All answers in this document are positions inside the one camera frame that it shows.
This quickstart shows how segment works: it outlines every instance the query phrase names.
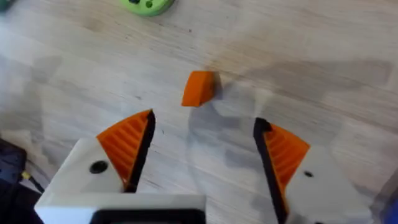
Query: green toy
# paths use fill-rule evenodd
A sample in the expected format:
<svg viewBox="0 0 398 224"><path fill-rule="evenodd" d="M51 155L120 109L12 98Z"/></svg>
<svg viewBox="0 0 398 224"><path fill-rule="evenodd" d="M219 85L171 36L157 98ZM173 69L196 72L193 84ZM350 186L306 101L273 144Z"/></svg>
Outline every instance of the green toy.
<svg viewBox="0 0 398 224"><path fill-rule="evenodd" d="M140 16L156 16L166 11L174 0L121 0L121 2L132 13Z"/></svg>
<svg viewBox="0 0 398 224"><path fill-rule="evenodd" d="M0 12L4 12L13 4L12 0L0 0Z"/></svg>

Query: orange block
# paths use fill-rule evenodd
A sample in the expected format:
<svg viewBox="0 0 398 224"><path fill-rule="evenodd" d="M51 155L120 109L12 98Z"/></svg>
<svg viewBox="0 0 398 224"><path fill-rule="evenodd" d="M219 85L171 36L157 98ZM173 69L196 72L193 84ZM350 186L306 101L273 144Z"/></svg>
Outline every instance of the orange block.
<svg viewBox="0 0 398 224"><path fill-rule="evenodd" d="M310 145L285 129L271 124L272 131L264 133L269 157L281 192L304 159Z"/></svg>
<svg viewBox="0 0 398 224"><path fill-rule="evenodd" d="M154 129L154 113L145 110L97 135L127 192L136 191Z"/></svg>
<svg viewBox="0 0 398 224"><path fill-rule="evenodd" d="M185 85L182 106L201 106L214 96L215 81L211 71L193 71Z"/></svg>

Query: black screw hole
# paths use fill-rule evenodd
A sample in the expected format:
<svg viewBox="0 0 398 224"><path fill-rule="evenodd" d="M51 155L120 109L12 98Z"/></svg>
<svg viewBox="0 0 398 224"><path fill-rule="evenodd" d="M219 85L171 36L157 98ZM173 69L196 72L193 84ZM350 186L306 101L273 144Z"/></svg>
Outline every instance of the black screw hole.
<svg viewBox="0 0 398 224"><path fill-rule="evenodd" d="M304 175L307 177L313 177L313 174L310 171L304 171Z"/></svg>
<svg viewBox="0 0 398 224"><path fill-rule="evenodd" d="M151 7L153 6L153 3L152 3L151 1L147 1L147 2L145 3L145 5L146 5L148 8L151 8Z"/></svg>
<svg viewBox="0 0 398 224"><path fill-rule="evenodd" d="M90 172L92 174L100 174L108 168L108 163L105 161L96 161L90 166Z"/></svg>

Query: orange gripper pad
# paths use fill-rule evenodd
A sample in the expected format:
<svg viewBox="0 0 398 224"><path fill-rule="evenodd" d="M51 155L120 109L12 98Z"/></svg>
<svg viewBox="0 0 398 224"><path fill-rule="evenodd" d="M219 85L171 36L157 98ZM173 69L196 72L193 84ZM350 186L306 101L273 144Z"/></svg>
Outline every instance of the orange gripper pad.
<svg viewBox="0 0 398 224"><path fill-rule="evenodd" d="M214 96L214 76L211 71L193 71L185 85L182 106L201 106Z"/></svg>
<svg viewBox="0 0 398 224"><path fill-rule="evenodd" d="M263 135L277 183L283 193L310 145L283 128L274 124L271 127L272 131L264 132Z"/></svg>
<svg viewBox="0 0 398 224"><path fill-rule="evenodd" d="M97 135L98 141L122 179L125 189L133 182L131 179L135 179L135 188L138 184L147 148L153 136L153 134L150 136L147 147L142 148L142 142L147 138L146 131L150 122L148 118L151 114L153 114L152 110L145 110L132 115Z"/></svg>

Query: black object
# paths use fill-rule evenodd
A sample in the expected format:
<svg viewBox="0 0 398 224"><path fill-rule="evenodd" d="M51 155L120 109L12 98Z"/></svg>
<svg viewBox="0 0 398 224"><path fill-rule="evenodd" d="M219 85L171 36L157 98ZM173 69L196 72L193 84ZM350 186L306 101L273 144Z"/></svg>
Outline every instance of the black object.
<svg viewBox="0 0 398 224"><path fill-rule="evenodd" d="M153 111L150 111L150 113L147 115L147 119L148 123L144 131L144 136L141 140L141 145L138 150L136 162L134 163L134 167L132 168L131 176L129 179L130 181L127 184L124 192L136 193L137 191L139 178L141 177L142 169L144 168L145 160L148 155L148 148L155 133L156 119Z"/></svg>
<svg viewBox="0 0 398 224"><path fill-rule="evenodd" d="M90 166L90 172L92 174L100 174L108 168L108 163L105 161L96 161Z"/></svg>
<svg viewBox="0 0 398 224"><path fill-rule="evenodd" d="M43 224L34 211L40 194L21 185L0 179L0 223Z"/></svg>
<svg viewBox="0 0 398 224"><path fill-rule="evenodd" d="M20 147L0 139L0 179L16 184L22 180L26 152Z"/></svg>
<svg viewBox="0 0 398 224"><path fill-rule="evenodd" d="M279 224L283 224L287 218L287 210L284 205L282 198L282 192L280 191L277 183L277 179L272 168L271 159L268 154L266 140L264 139L264 132L272 131L271 124L262 118L256 118L253 129L253 137L256 140L257 149L260 153L262 165L264 166L264 172L266 173L268 188L272 197L272 204Z"/></svg>
<svg viewBox="0 0 398 224"><path fill-rule="evenodd" d="M198 209L99 210L90 221L90 224L113 223L205 224L206 214Z"/></svg>

